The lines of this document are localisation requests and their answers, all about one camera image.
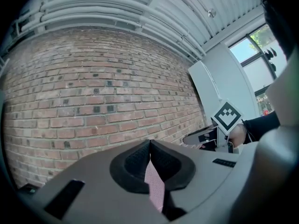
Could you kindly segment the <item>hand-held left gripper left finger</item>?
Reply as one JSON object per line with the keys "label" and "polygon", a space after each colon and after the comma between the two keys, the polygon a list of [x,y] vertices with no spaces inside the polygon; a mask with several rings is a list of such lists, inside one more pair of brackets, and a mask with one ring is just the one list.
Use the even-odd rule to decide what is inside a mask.
{"label": "hand-held left gripper left finger", "polygon": [[45,223],[166,223],[144,181],[150,142],[90,154],[48,181],[33,196]]}

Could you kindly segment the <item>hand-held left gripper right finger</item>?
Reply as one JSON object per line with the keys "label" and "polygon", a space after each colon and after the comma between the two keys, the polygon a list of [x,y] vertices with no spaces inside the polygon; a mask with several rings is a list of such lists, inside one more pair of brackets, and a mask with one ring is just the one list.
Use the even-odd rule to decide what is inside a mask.
{"label": "hand-held left gripper right finger", "polygon": [[163,211],[151,220],[229,220],[243,187],[243,154],[205,151],[151,140],[151,161],[164,181]]}

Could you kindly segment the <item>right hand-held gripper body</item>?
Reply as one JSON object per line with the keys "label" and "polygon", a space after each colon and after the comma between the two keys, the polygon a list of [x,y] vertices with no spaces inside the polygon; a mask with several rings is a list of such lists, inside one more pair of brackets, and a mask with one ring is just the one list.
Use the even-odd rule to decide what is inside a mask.
{"label": "right hand-held gripper body", "polygon": [[230,138],[230,132],[242,120],[241,111],[229,100],[223,99],[219,107],[211,116],[211,120],[216,124],[217,138],[216,138],[216,152],[236,153],[235,148]]}

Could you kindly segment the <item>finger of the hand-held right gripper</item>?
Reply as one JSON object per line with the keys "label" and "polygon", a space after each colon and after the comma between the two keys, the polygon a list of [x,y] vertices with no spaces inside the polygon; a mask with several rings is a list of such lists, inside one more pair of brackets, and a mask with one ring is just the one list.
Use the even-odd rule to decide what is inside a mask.
{"label": "finger of the hand-held right gripper", "polygon": [[215,147],[217,142],[217,128],[207,127],[197,130],[183,138],[186,145],[201,145],[204,147]]}

